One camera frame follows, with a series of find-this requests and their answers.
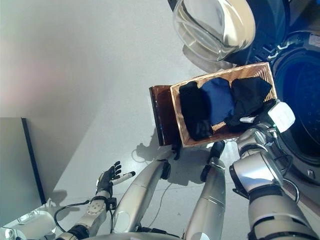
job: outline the folded clothing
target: folded clothing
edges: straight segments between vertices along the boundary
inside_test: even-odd
[[[235,101],[233,116],[226,117],[225,123],[239,125],[240,118],[250,116],[260,109],[272,86],[261,77],[236,79],[231,84],[231,93]]]
[[[190,81],[179,88],[181,111],[186,129],[195,141],[213,135],[209,123],[209,114],[202,99],[201,90],[195,81]]]
[[[207,81],[201,87],[201,94],[211,125],[219,124],[234,114],[235,102],[227,80],[216,77]]]

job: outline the cable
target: cable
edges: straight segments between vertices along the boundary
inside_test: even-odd
[[[294,188],[295,188],[295,198],[294,198],[294,201],[295,203],[297,204],[299,202],[299,199],[300,199],[300,191],[299,191],[299,188],[298,186],[291,180],[287,179],[287,178],[284,178],[283,179],[284,181],[290,183]]]
[[[64,210],[64,209],[68,209],[68,208],[75,207],[75,206],[80,206],[80,205],[86,205],[86,204],[88,204],[88,203],[90,203],[89,200],[84,201],[84,202],[80,202],[80,203],[73,203],[73,204],[70,204],[70,205],[67,205],[67,206],[64,206],[64,207],[58,209],[58,210],[54,213],[54,216],[53,216],[53,219],[54,219],[54,222],[55,222],[56,226],[57,226],[63,233],[65,233],[66,231],[65,231],[65,230],[60,226],[60,224],[58,223],[57,214],[58,214],[59,212],[61,212],[62,210]]]
[[[286,151],[281,147],[278,138],[274,137],[273,139],[274,139],[276,146],[280,149],[280,151],[282,151],[284,153],[283,155],[275,158],[274,161],[277,161],[278,159],[281,159],[283,157],[285,157],[286,161],[287,161],[287,166],[280,170],[280,172],[282,173],[282,176],[284,177],[288,173],[290,168],[292,167],[294,160],[293,160],[293,157],[291,155],[287,154]]]
[[[111,229],[110,229],[110,234],[111,234],[112,230],[114,228],[114,215],[113,215],[111,209],[109,209],[109,212],[110,212],[110,216],[111,216]]]
[[[172,183],[170,183],[170,184],[166,187],[166,189],[164,190],[164,192],[162,193],[162,196],[161,196],[161,200],[160,200],[160,205],[159,205],[158,211],[156,212],[156,215],[155,215],[154,219],[152,220],[152,222],[150,223],[150,225],[148,226],[148,228],[150,228],[150,226],[151,226],[151,225],[154,223],[154,221],[157,219],[158,214],[159,214],[160,209],[161,209],[162,200],[164,199],[164,195],[165,195],[166,191],[168,190],[168,188],[169,188],[171,185],[172,185]]]

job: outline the black folded shirt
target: black folded shirt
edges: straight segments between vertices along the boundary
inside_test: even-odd
[[[261,77],[236,79],[231,84],[231,93],[235,101],[233,116],[226,117],[229,126],[239,125],[240,119],[250,116],[260,109],[272,86]]]
[[[186,129],[195,141],[213,135],[209,123],[209,114],[201,96],[201,90],[195,81],[190,81],[179,88],[181,111]]]

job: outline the woven basket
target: woven basket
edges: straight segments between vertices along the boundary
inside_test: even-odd
[[[171,97],[172,97],[172,103],[174,107],[176,122],[178,124],[180,138],[182,141],[183,147],[193,147],[200,144],[205,143],[213,143],[218,142],[225,139],[235,138],[242,134],[242,132],[231,132],[226,126],[225,122],[221,122],[219,124],[213,125],[213,136],[208,137],[206,139],[203,139],[201,141],[195,141],[193,140],[189,132],[186,128],[185,120],[181,112],[181,104],[180,104],[180,97],[179,97],[179,88],[191,81],[195,81],[197,83],[198,88],[201,88],[201,86],[213,79],[213,78],[223,78],[229,81],[229,84],[231,85],[232,81],[235,79],[244,79],[244,78],[252,78],[252,77],[261,77],[268,83],[272,85],[272,88],[269,92],[269,94],[266,96],[264,101],[268,101],[271,99],[277,98],[277,92],[275,88],[274,79],[270,70],[269,63],[267,62],[261,62],[251,65],[245,65],[245,66],[239,66],[235,68],[231,68],[228,70],[223,70],[215,73],[209,73],[202,76],[194,77],[190,80],[180,82],[178,84],[172,85],[170,87],[171,91]]]

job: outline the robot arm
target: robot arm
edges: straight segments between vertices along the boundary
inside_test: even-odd
[[[229,168],[234,191],[249,199],[248,239],[318,240],[297,203],[282,190],[284,178],[274,162],[272,129],[258,124],[239,137],[240,159]]]
[[[107,211],[117,207],[117,199],[112,197],[112,187],[136,174],[132,171],[120,176],[120,172],[121,165],[118,161],[100,175],[95,197],[91,199],[85,214],[68,232],[62,233],[56,240],[81,240],[97,235],[101,224],[107,218]]]

